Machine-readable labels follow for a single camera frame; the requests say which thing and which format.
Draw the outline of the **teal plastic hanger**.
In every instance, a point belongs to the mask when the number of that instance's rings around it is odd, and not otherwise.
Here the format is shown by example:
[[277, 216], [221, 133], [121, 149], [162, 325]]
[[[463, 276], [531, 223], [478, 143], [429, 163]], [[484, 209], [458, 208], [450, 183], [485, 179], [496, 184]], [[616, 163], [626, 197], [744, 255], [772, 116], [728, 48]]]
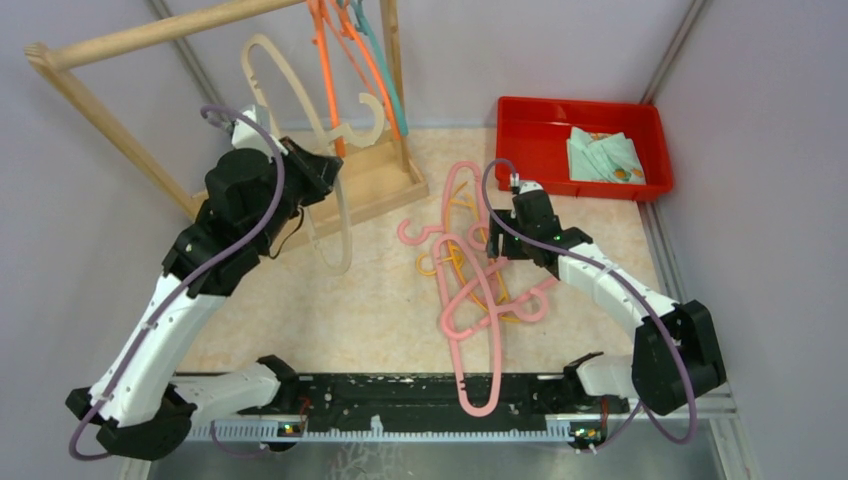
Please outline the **teal plastic hanger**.
[[337, 1], [337, 5], [343, 10], [344, 13], [346, 13], [348, 9], [351, 9], [353, 11], [355, 17], [355, 20], [353, 21], [354, 29], [358, 33], [364, 34], [365, 37], [369, 40], [373, 53], [373, 59], [376, 61], [376, 65], [378, 66], [380, 72], [380, 79], [383, 82], [383, 86], [386, 88], [387, 96], [391, 102], [392, 111], [395, 119], [396, 132], [400, 135], [401, 138], [406, 137], [408, 135], [409, 129], [404, 107], [402, 106], [400, 101], [399, 89], [389, 71], [385, 51], [379, 45], [379, 42], [377, 41], [377, 36], [365, 14], [363, 2]]

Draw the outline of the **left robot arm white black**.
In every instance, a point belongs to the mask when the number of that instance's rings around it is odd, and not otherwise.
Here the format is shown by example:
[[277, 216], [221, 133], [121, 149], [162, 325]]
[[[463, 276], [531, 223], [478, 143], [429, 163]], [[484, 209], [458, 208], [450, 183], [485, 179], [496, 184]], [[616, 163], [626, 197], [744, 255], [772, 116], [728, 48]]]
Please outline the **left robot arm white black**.
[[194, 427], [297, 406], [298, 376], [274, 355], [192, 385], [178, 385], [173, 376], [211, 316], [270, 255], [286, 223], [324, 200], [342, 167], [341, 158], [312, 153], [290, 138], [276, 153], [242, 147], [219, 158], [205, 177], [208, 196], [164, 258], [131, 338], [94, 385], [67, 397], [81, 425], [97, 427], [104, 456], [159, 460]]

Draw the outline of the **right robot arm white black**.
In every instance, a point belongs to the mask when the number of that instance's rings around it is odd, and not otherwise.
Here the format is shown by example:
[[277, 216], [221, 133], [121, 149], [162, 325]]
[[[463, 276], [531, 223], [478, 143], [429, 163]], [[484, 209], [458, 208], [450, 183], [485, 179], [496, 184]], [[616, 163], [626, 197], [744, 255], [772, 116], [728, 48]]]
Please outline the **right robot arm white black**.
[[633, 342], [629, 355], [586, 354], [568, 364], [563, 398], [588, 412], [602, 396], [637, 398], [667, 415], [724, 385], [723, 356], [709, 309], [682, 303], [644, 285], [613, 262], [578, 227], [562, 227], [549, 195], [514, 196], [489, 219], [491, 258], [530, 260], [599, 306]]

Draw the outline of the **pink plastic hanger front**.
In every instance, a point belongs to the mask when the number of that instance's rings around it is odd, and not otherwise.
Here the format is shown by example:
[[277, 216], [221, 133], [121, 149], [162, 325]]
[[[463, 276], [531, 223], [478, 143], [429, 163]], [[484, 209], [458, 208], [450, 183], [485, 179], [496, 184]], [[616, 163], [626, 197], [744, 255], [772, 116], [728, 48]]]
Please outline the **pink plastic hanger front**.
[[[448, 272], [447, 256], [455, 251], [470, 269], [464, 283]], [[448, 344], [458, 403], [473, 418], [489, 416], [498, 405], [503, 374], [501, 306], [490, 268], [454, 233], [439, 235], [430, 253], [441, 307], [437, 324]]]

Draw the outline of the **beige plastic hanger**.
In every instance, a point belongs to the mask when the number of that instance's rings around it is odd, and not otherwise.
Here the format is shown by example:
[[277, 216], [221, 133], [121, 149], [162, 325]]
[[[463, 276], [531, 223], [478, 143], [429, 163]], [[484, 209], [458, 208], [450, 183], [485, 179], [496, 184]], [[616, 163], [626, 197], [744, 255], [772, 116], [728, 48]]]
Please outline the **beige plastic hanger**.
[[[359, 103], [366, 105], [373, 115], [373, 126], [368, 133], [356, 133], [349, 123], [342, 123], [340, 126], [326, 130], [320, 120], [311, 97], [307, 93], [303, 83], [288, 60], [266, 35], [257, 33], [247, 40], [242, 48], [241, 66], [248, 85], [253, 93], [255, 103], [264, 107], [268, 111], [271, 131], [275, 136], [279, 135], [280, 129], [274, 118], [273, 110], [271, 109], [260, 86], [259, 80], [257, 79], [255, 69], [250, 61], [251, 50], [255, 47], [260, 47], [269, 55], [286, 82], [291, 87], [293, 93], [297, 97], [298, 103], [307, 116], [313, 133], [319, 141], [319, 151], [321, 153], [329, 154], [330, 144], [335, 140], [342, 140], [343, 143], [359, 148], [367, 148], [377, 143], [385, 131], [386, 114], [381, 102], [374, 95], [364, 92], [359, 94]], [[326, 259], [324, 252], [321, 250], [319, 237], [316, 233], [315, 222], [312, 219], [311, 210], [309, 208], [306, 208], [306, 226], [307, 236], [311, 241], [313, 251], [316, 252], [323, 261], [326, 271], [332, 275], [341, 275], [349, 270], [352, 262], [352, 221], [349, 203], [340, 178], [337, 178], [334, 181], [333, 192], [336, 196], [342, 236], [341, 259], [338, 263], [331, 264]]]

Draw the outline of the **orange plastic hanger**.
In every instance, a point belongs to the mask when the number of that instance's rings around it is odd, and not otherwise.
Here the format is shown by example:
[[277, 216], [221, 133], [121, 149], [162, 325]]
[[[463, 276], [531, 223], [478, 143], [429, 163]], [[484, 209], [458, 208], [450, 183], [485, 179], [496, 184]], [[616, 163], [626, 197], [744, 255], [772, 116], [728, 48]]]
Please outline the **orange plastic hanger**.
[[331, 124], [333, 128], [339, 127], [341, 125], [341, 121], [337, 107], [334, 78], [325, 33], [324, 14], [326, 13], [326, 11], [324, 8], [324, 2], [319, 0], [307, 0], [306, 4], [313, 22], [313, 43], [317, 46], [319, 51], [324, 89]]
[[331, 10], [335, 13], [339, 23], [340, 23], [340, 35], [343, 39], [347, 39], [353, 42], [360, 51], [360, 55], [362, 59], [365, 61], [365, 64], [368, 70], [371, 73], [372, 82], [369, 82], [365, 79], [363, 75], [361, 75], [363, 83], [367, 87], [375, 87], [376, 91], [374, 96], [379, 95], [383, 101], [383, 106], [386, 112], [387, 120], [390, 124], [390, 130], [395, 140], [401, 140], [403, 138], [396, 132], [395, 119], [392, 111], [391, 102], [387, 96], [386, 88], [383, 86], [383, 82], [380, 79], [380, 72], [378, 66], [376, 65], [376, 61], [373, 59], [373, 53], [371, 50], [371, 45], [369, 40], [365, 37], [364, 34], [358, 33], [354, 29], [353, 21], [355, 20], [353, 11], [348, 9], [346, 13], [337, 5], [337, 1], [329, 2]]

